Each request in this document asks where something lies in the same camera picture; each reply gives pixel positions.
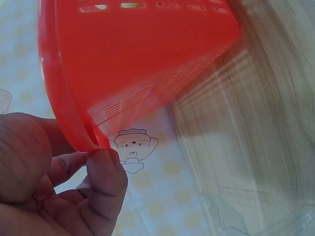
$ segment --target red plastic basket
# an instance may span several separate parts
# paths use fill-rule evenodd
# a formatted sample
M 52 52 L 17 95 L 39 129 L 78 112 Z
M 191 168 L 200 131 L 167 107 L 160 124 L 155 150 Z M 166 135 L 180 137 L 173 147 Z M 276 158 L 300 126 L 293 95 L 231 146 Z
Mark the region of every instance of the red plastic basket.
M 40 0 L 47 93 L 79 151 L 167 103 L 239 34 L 225 0 Z

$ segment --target ventilation hole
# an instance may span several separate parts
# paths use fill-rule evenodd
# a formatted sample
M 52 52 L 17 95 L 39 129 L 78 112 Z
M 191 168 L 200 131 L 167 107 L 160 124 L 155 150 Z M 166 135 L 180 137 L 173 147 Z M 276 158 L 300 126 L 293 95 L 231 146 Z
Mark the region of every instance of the ventilation hole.
M 142 8 L 144 7 L 143 3 L 137 2 L 124 2 L 120 5 L 122 8 Z
M 175 3 L 165 3 L 165 2 L 159 2 L 157 6 L 161 8 L 178 8 L 178 5 Z
M 215 7 L 215 8 L 213 8 L 213 10 L 216 12 L 220 12 L 220 13 L 227 13 L 227 10 L 224 8 Z
M 199 11 L 205 11 L 206 10 L 206 8 L 204 6 L 200 6 L 200 5 L 188 5 L 188 7 L 190 9 L 199 10 Z
M 106 108 L 104 110 L 104 113 L 107 117 L 111 117 L 112 115 L 119 113 L 121 110 L 122 110 L 122 103 L 118 102 L 118 103 L 115 103 L 114 105 Z
M 83 6 L 80 8 L 81 12 L 95 12 L 95 11 L 103 11 L 107 8 L 104 4 L 93 5 L 93 6 Z

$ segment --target cartoon character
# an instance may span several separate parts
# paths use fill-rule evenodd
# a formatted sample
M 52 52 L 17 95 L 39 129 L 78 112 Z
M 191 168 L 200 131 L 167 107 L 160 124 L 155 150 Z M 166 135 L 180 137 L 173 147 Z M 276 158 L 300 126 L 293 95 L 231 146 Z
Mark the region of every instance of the cartoon character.
M 134 174 L 144 168 L 141 161 L 151 155 L 158 140 L 147 135 L 145 129 L 130 129 L 120 131 L 110 145 L 118 152 L 125 171 Z
M 0 114 L 8 113 L 11 101 L 12 95 L 9 92 L 0 89 Z

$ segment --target wood grain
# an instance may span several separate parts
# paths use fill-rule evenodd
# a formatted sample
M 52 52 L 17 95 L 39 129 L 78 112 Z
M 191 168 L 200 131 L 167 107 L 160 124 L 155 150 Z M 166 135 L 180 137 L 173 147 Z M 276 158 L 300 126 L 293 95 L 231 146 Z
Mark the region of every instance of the wood grain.
M 199 191 L 254 235 L 315 204 L 315 0 L 229 3 L 239 41 L 169 108 Z

